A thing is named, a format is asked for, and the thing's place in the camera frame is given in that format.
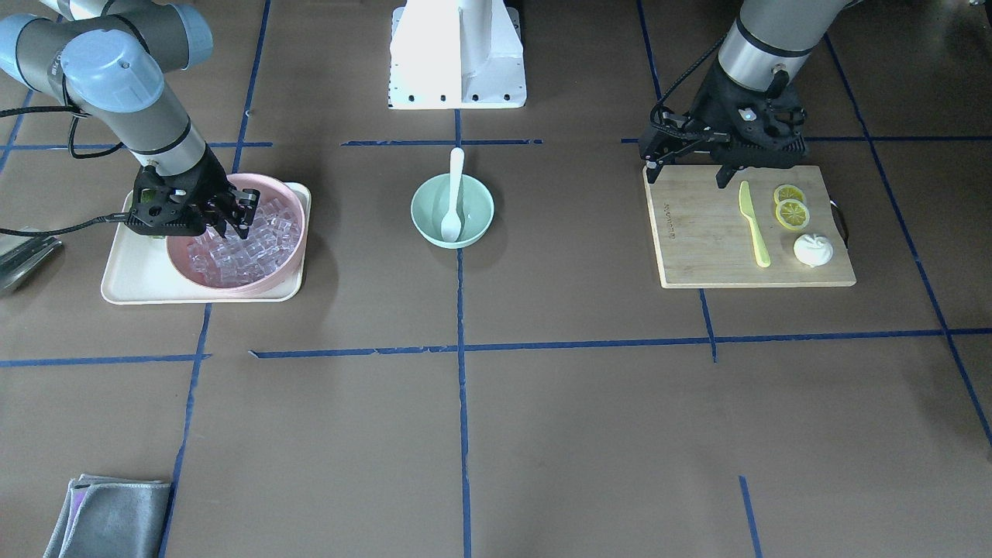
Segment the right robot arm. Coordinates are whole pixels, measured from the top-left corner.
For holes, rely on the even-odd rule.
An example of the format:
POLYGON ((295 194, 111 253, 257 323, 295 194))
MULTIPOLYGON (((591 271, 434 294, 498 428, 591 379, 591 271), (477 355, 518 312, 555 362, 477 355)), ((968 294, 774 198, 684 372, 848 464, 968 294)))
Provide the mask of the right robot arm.
POLYGON ((127 212, 104 215, 140 236, 250 232, 260 194, 228 180, 166 74, 212 55, 208 21, 188 4, 52 1, 61 22, 2 21, 2 70, 56 99, 57 111, 102 121, 139 162, 127 212))

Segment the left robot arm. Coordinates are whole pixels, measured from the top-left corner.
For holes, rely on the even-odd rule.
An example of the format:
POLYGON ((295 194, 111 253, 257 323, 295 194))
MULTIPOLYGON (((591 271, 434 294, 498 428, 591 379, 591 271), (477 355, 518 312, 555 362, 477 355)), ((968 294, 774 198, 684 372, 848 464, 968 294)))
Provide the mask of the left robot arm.
POLYGON ((807 110, 794 79, 848 1, 745 1, 728 32, 701 61, 710 67, 691 108, 667 96, 653 106, 638 141, 649 184, 691 153, 719 165, 724 188, 747 168, 790 169, 808 155, 807 110))

